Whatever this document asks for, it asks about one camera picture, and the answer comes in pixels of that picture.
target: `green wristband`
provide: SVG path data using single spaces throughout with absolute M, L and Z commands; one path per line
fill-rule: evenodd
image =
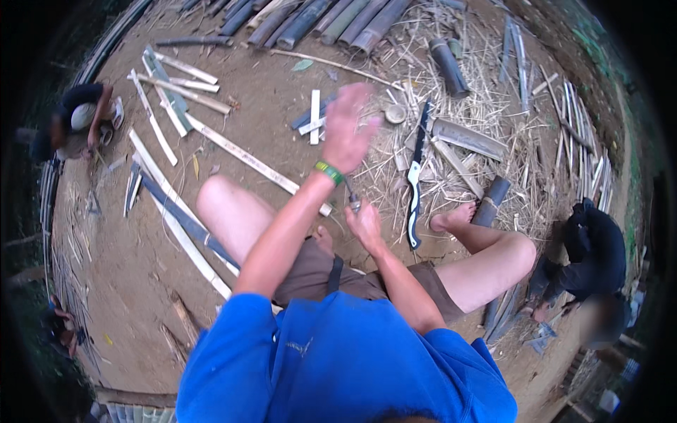
M 330 166 L 329 164 L 326 164 L 322 160 L 315 163 L 315 169 L 329 176 L 334 181 L 336 186 L 339 186 L 339 184 L 343 182 L 343 174 L 339 172 L 337 168 Z

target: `knife blade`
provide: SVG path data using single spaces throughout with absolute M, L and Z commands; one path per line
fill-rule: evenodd
M 414 158 L 412 165 L 407 173 L 407 180 L 412 186 L 412 201 L 409 203 L 409 221 L 407 224 L 407 236 L 412 250 L 416 250 L 421 240 L 416 236 L 416 220 L 420 212 L 420 184 L 418 178 L 421 173 L 421 159 L 423 155 L 423 141 L 428 127 L 428 112 L 430 110 L 430 100 L 425 102 L 423 112 L 421 112 L 421 122 L 418 125 L 418 134 L 416 136 L 416 147 L 414 148 Z

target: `blue t-shirt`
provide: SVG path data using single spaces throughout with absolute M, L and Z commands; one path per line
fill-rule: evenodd
M 233 296 L 190 355 L 176 410 L 181 423 L 517 417 L 481 339 L 421 336 L 388 300 L 343 292 L 294 299 L 277 317 L 263 296 Z

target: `belt strap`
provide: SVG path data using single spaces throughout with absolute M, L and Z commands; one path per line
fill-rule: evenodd
M 339 281 L 341 280 L 341 270 L 343 269 L 343 259 L 338 255 L 334 256 L 334 266 L 329 273 L 329 281 L 327 282 L 327 295 L 333 294 L 339 290 Z

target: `person in blue shirt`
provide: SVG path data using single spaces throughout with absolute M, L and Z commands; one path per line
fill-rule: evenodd
M 516 284 L 536 250 L 523 234 L 471 225 L 473 204 L 437 215 L 470 257 L 410 268 L 362 200 L 346 221 L 378 272 L 334 255 L 323 227 L 306 238 L 335 179 L 354 171 L 379 125 L 357 119 L 366 84 L 343 87 L 326 113 L 322 162 L 278 212 L 223 176 L 197 199 L 201 219 L 242 263 L 232 297 L 195 346 L 177 399 L 188 422 L 512 422 L 517 404 L 481 339 L 447 323 Z M 284 307 L 276 316 L 271 304 Z

